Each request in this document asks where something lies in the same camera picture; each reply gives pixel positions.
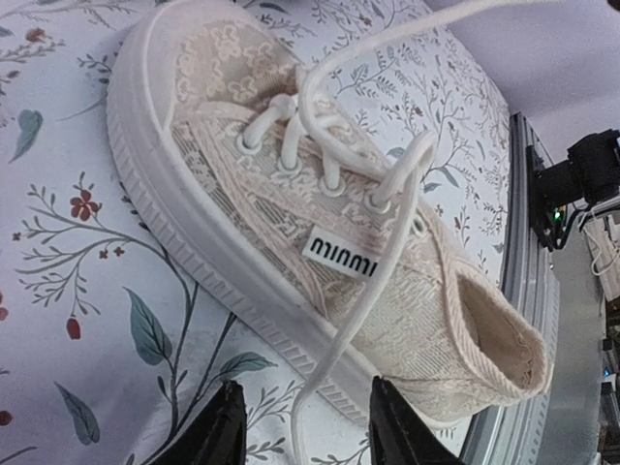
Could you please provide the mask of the white shoelace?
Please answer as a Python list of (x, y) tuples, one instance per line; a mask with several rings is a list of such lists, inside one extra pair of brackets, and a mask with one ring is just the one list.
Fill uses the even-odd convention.
[(355, 304), (342, 319), (330, 346), (294, 400), (291, 429), (298, 463), (307, 460), (301, 422), (303, 408), (358, 332), (373, 318), (375, 306), (407, 253), (411, 237), (419, 244), (433, 245), (440, 284), (436, 290), (417, 288), (410, 313), (420, 331), (419, 339), (411, 338), (401, 326), (391, 331), (394, 341), (389, 351), (406, 367), (406, 373), (395, 378), (396, 385), (403, 389), (406, 401), (436, 428), (496, 405), (508, 393), (498, 364), (481, 347), (475, 317), (482, 315), (505, 321), (519, 315), (482, 275), (453, 252), (443, 227), (434, 216), (423, 212), (419, 200), (419, 185), (438, 148), (437, 135), (432, 131), (418, 134), (395, 165), (382, 169), (368, 163), (331, 133), (332, 128), (341, 124), (338, 115), (315, 112), (324, 78), (343, 64), (401, 37), (490, 8), (488, 1), (465, 1), (332, 53), (312, 71), (298, 76), (296, 94), (273, 97), (268, 107), (238, 136), (240, 150), (255, 154), (267, 131), (275, 123), (284, 122), (286, 129), (280, 152), (284, 171), (296, 169), (299, 142), (309, 137), (322, 150), (324, 174), (319, 186), (325, 195), (341, 195), (345, 190), (342, 172), (349, 171), (373, 182), (363, 198), (368, 211), (384, 214), (392, 205), (398, 208), (377, 267), (368, 273)]

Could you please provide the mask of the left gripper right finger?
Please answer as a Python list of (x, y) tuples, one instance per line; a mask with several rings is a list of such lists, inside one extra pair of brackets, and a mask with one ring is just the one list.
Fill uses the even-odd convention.
[(369, 413), (372, 464), (463, 465), (389, 380), (373, 378)]

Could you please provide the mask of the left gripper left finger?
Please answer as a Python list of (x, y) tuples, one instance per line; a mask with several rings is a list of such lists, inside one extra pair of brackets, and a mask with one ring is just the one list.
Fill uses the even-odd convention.
[(244, 464), (247, 415), (242, 386), (226, 381), (174, 445), (172, 464)]

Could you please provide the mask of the cream lace sneaker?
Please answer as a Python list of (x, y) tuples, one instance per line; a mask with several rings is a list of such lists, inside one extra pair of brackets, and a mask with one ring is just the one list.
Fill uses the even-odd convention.
[[(398, 211), (368, 211), (363, 198), (373, 182), (349, 171), (344, 192), (325, 195), (322, 150), (309, 137), (299, 142), (296, 169), (285, 171), (284, 122), (267, 131), (259, 152), (238, 147), (270, 100), (296, 94), (298, 76), (312, 70), (241, 7), (175, 1), (130, 32), (107, 99), (113, 159), (141, 219), (305, 381), (377, 267)], [(389, 169), (399, 160), (379, 150), (323, 83), (315, 112), (338, 115), (331, 133), (368, 163)], [(391, 331), (401, 326), (419, 339), (410, 308), (418, 286), (436, 290), (439, 276), (433, 245), (411, 237), (373, 318), (314, 393), (357, 422), (367, 419), (377, 375), (406, 398), (395, 383), (406, 367), (389, 351)]]

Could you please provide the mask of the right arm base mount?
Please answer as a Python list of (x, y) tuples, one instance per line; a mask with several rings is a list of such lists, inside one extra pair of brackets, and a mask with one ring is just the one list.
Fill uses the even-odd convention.
[(561, 250), (576, 216), (619, 193), (619, 132), (588, 135), (569, 147), (567, 159), (543, 165), (537, 147), (525, 149), (530, 228), (539, 243)]

